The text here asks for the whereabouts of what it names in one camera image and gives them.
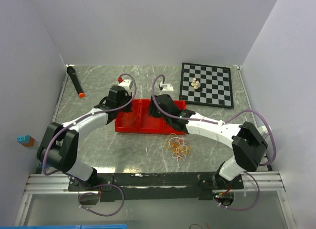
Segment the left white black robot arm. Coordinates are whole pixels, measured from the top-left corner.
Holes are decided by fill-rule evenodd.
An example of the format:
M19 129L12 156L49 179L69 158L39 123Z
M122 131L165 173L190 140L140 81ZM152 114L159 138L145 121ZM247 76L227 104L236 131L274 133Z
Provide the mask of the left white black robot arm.
M130 112L131 99L128 86L114 85L108 96L87 114L63 124L49 124L37 151L42 170L48 164L66 175L80 179L79 183L85 190L93 190L98 184L97 170L78 159L79 140L111 123L119 112Z

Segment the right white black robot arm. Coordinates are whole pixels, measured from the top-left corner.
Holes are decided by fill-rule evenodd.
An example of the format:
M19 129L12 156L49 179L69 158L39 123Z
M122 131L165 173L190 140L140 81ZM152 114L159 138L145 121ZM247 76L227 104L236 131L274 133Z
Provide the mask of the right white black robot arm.
M215 174L219 188L226 189L242 172L255 172L268 148L262 134L251 122L230 124L178 108L170 95L152 95L149 115L161 117L176 131L199 135L220 142L233 150L233 157L222 163Z

